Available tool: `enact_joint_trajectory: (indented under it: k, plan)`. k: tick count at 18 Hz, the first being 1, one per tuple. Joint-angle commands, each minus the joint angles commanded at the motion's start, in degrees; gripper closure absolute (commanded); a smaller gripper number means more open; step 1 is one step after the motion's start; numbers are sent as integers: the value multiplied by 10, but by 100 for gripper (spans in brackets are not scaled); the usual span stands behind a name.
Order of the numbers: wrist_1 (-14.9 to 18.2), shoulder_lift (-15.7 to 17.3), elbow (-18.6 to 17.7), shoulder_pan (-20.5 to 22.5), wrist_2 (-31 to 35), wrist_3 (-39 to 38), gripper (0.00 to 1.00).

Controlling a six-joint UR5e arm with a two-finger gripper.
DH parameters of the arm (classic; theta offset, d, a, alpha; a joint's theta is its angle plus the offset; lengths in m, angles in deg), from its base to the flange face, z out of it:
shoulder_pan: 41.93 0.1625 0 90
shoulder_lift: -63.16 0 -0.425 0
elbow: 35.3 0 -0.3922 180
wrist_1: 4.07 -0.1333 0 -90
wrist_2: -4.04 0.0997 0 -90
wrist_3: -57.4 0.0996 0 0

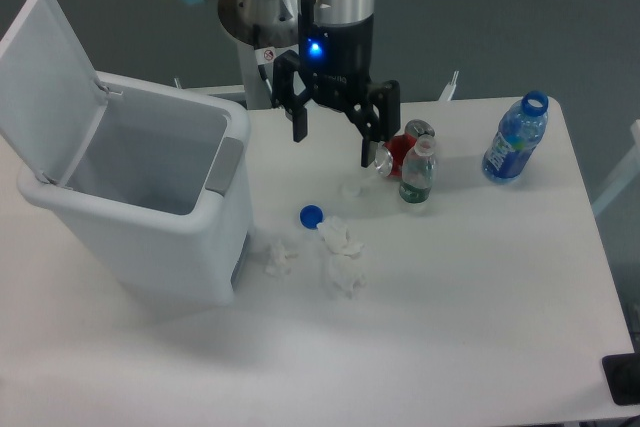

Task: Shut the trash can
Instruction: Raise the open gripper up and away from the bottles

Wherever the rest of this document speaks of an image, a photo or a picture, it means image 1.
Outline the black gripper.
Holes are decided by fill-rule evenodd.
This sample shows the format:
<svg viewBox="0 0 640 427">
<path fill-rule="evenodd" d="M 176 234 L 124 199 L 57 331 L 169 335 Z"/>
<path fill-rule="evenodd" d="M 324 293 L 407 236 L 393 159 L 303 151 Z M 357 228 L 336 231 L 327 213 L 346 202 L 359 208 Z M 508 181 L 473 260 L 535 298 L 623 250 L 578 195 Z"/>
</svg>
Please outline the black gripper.
<svg viewBox="0 0 640 427">
<path fill-rule="evenodd" d="M 300 0 L 299 55 L 286 51 L 273 64 L 275 105 L 292 123 L 293 141 L 308 134 L 306 103 L 310 86 L 314 102 L 344 111 L 362 137 L 360 165 L 370 166 L 376 145 L 400 129 L 400 84 L 370 82 L 374 17 L 348 24 L 322 24 L 319 0 Z"/>
</svg>

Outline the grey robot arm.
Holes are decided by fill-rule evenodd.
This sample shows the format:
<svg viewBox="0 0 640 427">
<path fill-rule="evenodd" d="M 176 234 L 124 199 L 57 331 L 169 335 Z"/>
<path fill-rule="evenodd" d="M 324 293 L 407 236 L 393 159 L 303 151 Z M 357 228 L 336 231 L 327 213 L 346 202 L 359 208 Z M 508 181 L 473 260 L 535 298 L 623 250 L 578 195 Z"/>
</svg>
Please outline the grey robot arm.
<svg viewBox="0 0 640 427">
<path fill-rule="evenodd" d="M 371 165 L 400 128 L 398 82 L 370 75 L 375 0 L 216 2 L 237 46 L 246 107 L 283 109 L 296 142 L 308 134 L 308 103 L 343 113 L 362 137 L 362 166 Z"/>
</svg>

